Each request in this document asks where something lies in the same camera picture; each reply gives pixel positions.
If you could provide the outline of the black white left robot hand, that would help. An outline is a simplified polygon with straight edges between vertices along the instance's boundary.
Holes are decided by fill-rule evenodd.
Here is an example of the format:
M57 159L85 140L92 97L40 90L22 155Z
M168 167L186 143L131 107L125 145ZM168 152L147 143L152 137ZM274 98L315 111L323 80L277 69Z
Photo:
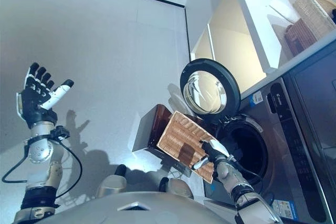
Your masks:
M58 116L52 110L53 106L72 88L74 82L65 80L57 88L52 89L54 81L45 67L34 62L28 68L24 79L24 88L16 93L17 114L29 129L39 122L57 123Z

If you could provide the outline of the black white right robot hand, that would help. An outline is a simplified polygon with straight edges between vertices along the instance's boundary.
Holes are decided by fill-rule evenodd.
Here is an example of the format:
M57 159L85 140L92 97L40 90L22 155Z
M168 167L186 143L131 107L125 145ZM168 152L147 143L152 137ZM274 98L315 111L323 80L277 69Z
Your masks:
M206 155L192 166L192 170L198 170L208 163L213 163L217 159L227 159L230 156L228 150L218 140L201 140L200 143Z

